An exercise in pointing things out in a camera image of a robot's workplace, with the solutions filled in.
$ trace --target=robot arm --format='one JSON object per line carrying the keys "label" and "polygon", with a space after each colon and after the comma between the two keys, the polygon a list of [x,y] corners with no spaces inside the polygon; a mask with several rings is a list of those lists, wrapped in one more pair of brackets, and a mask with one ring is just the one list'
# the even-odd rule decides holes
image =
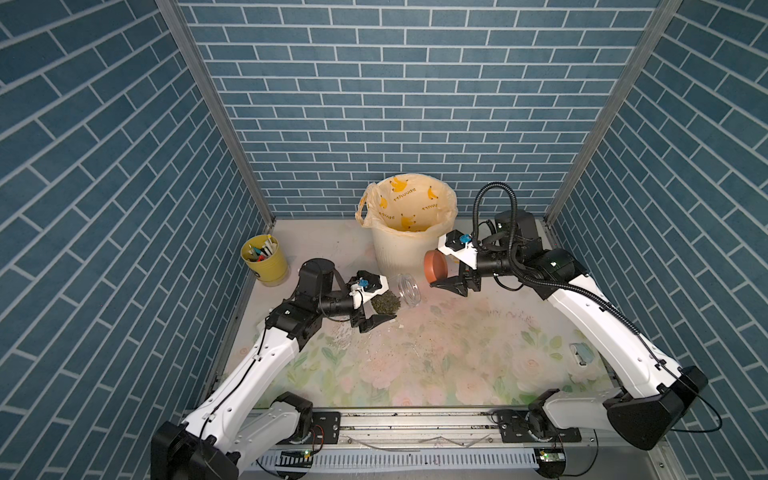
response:
{"label": "robot arm", "polygon": [[[509,211],[498,214],[492,235],[477,242],[457,230],[441,237],[438,251],[456,257],[459,272],[448,278],[436,276],[436,272],[447,272],[447,266],[441,264],[445,257],[428,253],[425,274],[430,286],[467,296],[469,290],[481,289],[483,277],[524,272],[539,279],[538,285],[528,284],[579,328],[613,367],[622,385],[598,395],[547,391],[530,405],[531,430],[539,438],[549,438],[557,429],[612,429],[632,445],[652,449],[687,412],[707,385],[707,377],[695,366],[680,367],[642,333],[606,310],[604,306],[612,306],[605,295],[568,251],[542,248],[532,214],[518,210],[515,224],[511,218]],[[505,242],[513,238],[510,229],[517,243],[511,249],[515,267]],[[587,290],[603,300],[603,306],[568,286]]]}
{"label": "robot arm", "polygon": [[[333,290],[333,281],[340,290]],[[325,316],[349,316],[365,333],[393,315],[366,318],[363,306],[387,291],[385,276],[360,270],[343,283],[333,262],[305,262],[291,297],[271,309],[265,330],[232,374],[180,425],[165,422],[151,445],[151,476],[235,479],[238,465],[250,465],[284,439],[303,442],[310,433],[312,403],[292,393],[275,400],[253,424],[243,422],[277,374],[320,329]]]}

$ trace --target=brick wall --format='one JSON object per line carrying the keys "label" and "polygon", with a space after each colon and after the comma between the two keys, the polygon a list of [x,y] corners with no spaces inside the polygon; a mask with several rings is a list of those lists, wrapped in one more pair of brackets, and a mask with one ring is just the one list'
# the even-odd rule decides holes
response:
{"label": "brick wall", "polygon": [[153,0],[0,2],[0,478],[143,478],[262,225]]}
{"label": "brick wall", "polygon": [[184,13],[282,217],[351,216],[400,172],[448,182],[465,214],[506,180],[542,214],[657,4],[215,1]]}
{"label": "brick wall", "polygon": [[[684,0],[557,220],[604,291],[710,378],[690,478],[765,478],[768,2]],[[714,425],[698,402],[685,427]]]}

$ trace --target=table surface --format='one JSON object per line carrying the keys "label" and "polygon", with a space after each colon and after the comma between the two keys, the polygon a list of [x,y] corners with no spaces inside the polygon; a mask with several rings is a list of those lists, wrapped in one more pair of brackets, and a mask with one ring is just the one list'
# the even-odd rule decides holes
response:
{"label": "table surface", "polygon": [[[458,219],[455,228],[468,232],[471,222]],[[303,262],[332,260],[345,281],[357,270],[379,271],[370,230],[355,220],[279,220],[273,235],[286,252],[290,276],[274,287],[256,282],[225,375],[253,347],[269,308],[293,292]],[[285,391],[318,407],[488,406],[527,404],[550,388],[611,387],[600,356],[578,365],[571,344],[594,348],[532,289],[508,292],[485,279],[481,292],[464,298],[430,288],[423,276],[416,280],[421,303],[403,305],[396,319],[369,333],[325,319],[256,407]],[[517,285],[511,277],[503,280]],[[372,313],[370,305],[366,310]]]}

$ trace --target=glass jar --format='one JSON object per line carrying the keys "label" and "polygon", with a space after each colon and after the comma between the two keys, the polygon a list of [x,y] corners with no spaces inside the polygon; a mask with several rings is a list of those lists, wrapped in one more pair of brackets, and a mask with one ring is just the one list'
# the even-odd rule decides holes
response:
{"label": "glass jar", "polygon": [[422,301],[422,294],[419,292],[419,286],[416,285],[416,280],[413,276],[407,273],[401,273],[395,275],[392,282],[389,284],[389,289],[396,297],[400,299],[400,304],[405,304],[410,307],[419,305]]}

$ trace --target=brown lid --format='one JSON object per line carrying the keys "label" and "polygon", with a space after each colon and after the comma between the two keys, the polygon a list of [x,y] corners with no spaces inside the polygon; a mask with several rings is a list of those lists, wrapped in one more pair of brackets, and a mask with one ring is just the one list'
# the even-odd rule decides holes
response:
{"label": "brown lid", "polygon": [[430,250],[424,255],[424,276],[430,283],[448,277],[448,262],[439,250]]}

